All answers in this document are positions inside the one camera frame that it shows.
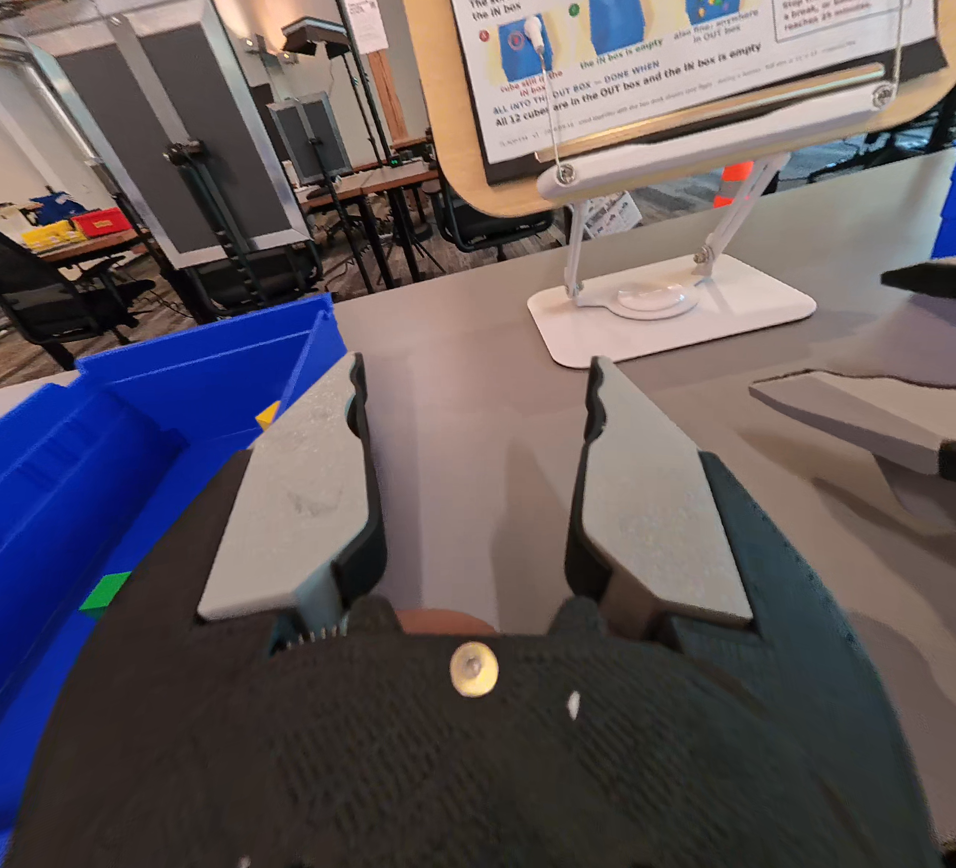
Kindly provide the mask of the large grey partition panel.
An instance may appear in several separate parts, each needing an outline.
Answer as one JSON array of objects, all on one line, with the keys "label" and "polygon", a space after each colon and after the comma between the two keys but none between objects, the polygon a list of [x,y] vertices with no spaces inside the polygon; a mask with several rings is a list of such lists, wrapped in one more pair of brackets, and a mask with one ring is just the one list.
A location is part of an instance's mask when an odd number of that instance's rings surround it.
[{"label": "large grey partition panel", "polygon": [[212,0],[101,15],[29,38],[45,75],[177,269],[225,255],[166,154],[199,165],[245,250],[306,243],[308,226]]}]

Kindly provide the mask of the wooden top desk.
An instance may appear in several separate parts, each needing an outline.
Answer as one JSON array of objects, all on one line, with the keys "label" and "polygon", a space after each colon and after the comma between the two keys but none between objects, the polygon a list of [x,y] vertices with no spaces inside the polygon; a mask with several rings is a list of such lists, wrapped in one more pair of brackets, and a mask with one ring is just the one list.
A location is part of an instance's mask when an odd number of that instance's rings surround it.
[{"label": "wooden top desk", "polygon": [[424,246],[415,236],[409,206],[405,200],[407,191],[419,189],[423,184],[437,180],[439,169],[428,163],[417,161],[395,168],[380,167],[365,169],[341,177],[330,187],[315,187],[296,193],[298,203],[306,215],[316,215],[332,208],[344,224],[344,230],[350,233],[352,222],[345,210],[348,203],[358,208],[360,226],[365,242],[370,249],[382,283],[392,290],[398,286],[393,277],[375,215],[372,212],[371,199],[375,195],[384,195],[389,205],[391,228],[398,238],[400,251],[404,254],[406,266],[413,282],[422,279],[416,254],[429,256]]}]

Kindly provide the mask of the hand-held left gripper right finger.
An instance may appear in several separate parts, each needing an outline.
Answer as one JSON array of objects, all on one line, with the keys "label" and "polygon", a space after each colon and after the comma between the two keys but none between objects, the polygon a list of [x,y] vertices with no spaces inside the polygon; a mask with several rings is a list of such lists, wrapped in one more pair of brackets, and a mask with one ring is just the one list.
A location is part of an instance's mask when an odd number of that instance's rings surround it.
[{"label": "hand-held left gripper right finger", "polygon": [[753,613],[696,444],[613,360],[592,358],[565,575],[615,630]]}]

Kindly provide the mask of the black office chair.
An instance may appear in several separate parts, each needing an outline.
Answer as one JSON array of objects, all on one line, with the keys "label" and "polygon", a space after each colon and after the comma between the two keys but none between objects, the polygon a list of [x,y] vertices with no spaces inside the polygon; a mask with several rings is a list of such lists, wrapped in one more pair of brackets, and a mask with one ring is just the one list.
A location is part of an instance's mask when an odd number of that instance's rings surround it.
[{"label": "black office chair", "polygon": [[151,279],[123,280],[113,273],[116,257],[108,257],[76,279],[2,236],[1,306],[14,330],[43,349],[63,370],[74,371],[76,358],[67,343],[113,335],[127,346],[121,327],[137,328],[133,306],[155,290]]},{"label": "black office chair", "polygon": [[492,217],[474,209],[458,196],[444,173],[438,172],[438,190],[428,193],[441,237],[461,253],[495,250],[498,261],[504,261],[508,244],[535,237],[555,223],[553,212],[522,217]]}]

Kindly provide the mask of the green wooden cube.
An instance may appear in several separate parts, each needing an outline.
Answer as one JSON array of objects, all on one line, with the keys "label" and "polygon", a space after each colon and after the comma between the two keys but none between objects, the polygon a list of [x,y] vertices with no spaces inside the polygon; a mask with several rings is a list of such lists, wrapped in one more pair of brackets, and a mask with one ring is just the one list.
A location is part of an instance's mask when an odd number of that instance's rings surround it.
[{"label": "green wooden cube", "polygon": [[131,571],[102,575],[78,607],[78,612],[89,619],[98,621],[125,586],[130,575],[132,575]]}]

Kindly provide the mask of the blue plastic bin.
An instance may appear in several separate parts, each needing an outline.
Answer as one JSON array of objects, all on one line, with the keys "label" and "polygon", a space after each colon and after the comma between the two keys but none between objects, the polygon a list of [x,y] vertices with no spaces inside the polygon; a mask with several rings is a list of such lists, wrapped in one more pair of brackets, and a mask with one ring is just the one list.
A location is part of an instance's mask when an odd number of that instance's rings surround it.
[{"label": "blue plastic bin", "polygon": [[61,686],[95,620],[84,600],[130,574],[290,397],[302,355],[345,353],[329,296],[78,362],[2,416],[2,849]]},{"label": "blue plastic bin", "polygon": [[950,188],[941,210],[940,226],[933,249],[930,253],[932,260],[941,260],[955,257],[955,217],[956,217],[956,170],[950,176]]}]

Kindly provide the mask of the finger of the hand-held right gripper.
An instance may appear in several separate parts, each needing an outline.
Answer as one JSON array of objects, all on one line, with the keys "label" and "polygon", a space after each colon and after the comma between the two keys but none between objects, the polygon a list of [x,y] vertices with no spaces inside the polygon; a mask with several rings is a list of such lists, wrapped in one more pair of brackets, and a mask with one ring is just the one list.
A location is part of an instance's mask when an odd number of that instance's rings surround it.
[{"label": "finger of the hand-held right gripper", "polygon": [[883,273],[881,284],[928,298],[954,301],[955,276],[955,259],[930,259]]},{"label": "finger of the hand-held right gripper", "polygon": [[955,479],[952,386],[804,370],[757,381],[749,393],[785,416],[892,464]]}]

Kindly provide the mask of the printed instruction sheet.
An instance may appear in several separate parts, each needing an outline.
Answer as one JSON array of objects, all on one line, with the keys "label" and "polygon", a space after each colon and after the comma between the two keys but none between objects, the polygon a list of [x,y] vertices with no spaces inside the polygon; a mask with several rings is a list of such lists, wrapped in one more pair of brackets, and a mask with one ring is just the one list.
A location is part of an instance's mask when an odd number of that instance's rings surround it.
[{"label": "printed instruction sheet", "polygon": [[[901,0],[451,0],[490,165],[838,65],[897,42]],[[905,0],[902,43],[936,38]]]}]

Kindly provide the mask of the orange traffic cone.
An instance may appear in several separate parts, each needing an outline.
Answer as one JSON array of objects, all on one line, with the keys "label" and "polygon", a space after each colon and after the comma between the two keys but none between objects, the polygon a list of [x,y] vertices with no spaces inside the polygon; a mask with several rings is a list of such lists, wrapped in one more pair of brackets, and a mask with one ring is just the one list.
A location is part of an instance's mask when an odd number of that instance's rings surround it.
[{"label": "orange traffic cone", "polygon": [[718,189],[714,195],[712,207],[719,209],[729,206],[743,185],[750,178],[754,161],[746,161],[723,167]]}]

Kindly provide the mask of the printed leaflet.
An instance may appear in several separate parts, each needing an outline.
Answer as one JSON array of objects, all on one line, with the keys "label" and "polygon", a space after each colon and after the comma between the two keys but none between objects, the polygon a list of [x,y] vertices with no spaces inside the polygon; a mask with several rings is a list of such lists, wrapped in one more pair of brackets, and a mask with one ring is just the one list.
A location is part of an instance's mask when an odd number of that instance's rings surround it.
[{"label": "printed leaflet", "polygon": [[635,229],[643,216],[629,192],[589,199],[585,203],[583,238],[594,240]]}]

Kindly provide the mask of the wooden board document stand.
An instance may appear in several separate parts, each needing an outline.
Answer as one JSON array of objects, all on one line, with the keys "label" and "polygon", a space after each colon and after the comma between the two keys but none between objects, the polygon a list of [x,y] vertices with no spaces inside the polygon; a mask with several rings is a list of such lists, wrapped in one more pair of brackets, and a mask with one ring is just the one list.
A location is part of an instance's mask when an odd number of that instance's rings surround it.
[{"label": "wooden board document stand", "polygon": [[[796,149],[915,117],[954,83],[954,0],[937,0],[936,38],[902,43],[854,65],[789,78],[691,108],[552,145],[493,166],[473,104],[451,0],[404,0],[440,169],[489,216],[570,207],[563,282],[528,301],[552,359],[581,369],[594,357],[634,360],[800,322],[816,302],[725,255],[774,173]],[[580,278],[586,202],[667,178],[753,160],[750,178],[693,253]]]}]

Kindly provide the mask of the white paper notice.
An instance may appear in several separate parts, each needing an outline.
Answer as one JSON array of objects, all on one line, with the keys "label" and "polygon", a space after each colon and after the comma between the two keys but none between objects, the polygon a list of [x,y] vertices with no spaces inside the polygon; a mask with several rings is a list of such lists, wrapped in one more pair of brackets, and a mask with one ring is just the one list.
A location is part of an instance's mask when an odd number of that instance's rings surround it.
[{"label": "white paper notice", "polygon": [[367,56],[389,48],[378,0],[343,0],[356,48]]}]

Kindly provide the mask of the yellow plastic bin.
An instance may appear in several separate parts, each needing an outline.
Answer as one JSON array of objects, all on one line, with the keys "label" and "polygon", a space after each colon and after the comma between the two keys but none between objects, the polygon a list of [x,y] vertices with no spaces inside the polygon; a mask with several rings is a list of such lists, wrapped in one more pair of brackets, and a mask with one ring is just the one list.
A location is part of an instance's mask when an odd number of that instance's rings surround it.
[{"label": "yellow plastic bin", "polygon": [[30,227],[21,233],[22,245],[31,253],[51,253],[88,241],[82,229],[71,219]]}]

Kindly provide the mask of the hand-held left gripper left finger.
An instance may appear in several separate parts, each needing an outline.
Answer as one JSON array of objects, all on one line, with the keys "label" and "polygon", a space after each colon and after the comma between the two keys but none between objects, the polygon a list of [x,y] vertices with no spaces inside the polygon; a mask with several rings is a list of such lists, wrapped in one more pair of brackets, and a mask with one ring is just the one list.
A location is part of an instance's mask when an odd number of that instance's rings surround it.
[{"label": "hand-held left gripper left finger", "polygon": [[387,565],[362,354],[347,353],[250,448],[198,604],[342,623]]}]

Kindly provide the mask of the black tripod stand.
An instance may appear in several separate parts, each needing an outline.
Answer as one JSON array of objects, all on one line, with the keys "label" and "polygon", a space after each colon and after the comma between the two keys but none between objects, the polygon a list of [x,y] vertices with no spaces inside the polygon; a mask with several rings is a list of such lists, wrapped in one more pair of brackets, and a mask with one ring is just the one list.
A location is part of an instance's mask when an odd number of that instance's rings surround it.
[{"label": "black tripod stand", "polygon": [[266,301],[258,277],[246,256],[243,239],[225,199],[205,164],[205,156],[204,144],[190,138],[184,143],[171,143],[164,153],[166,160],[179,172],[247,296],[255,307],[264,308]]}]

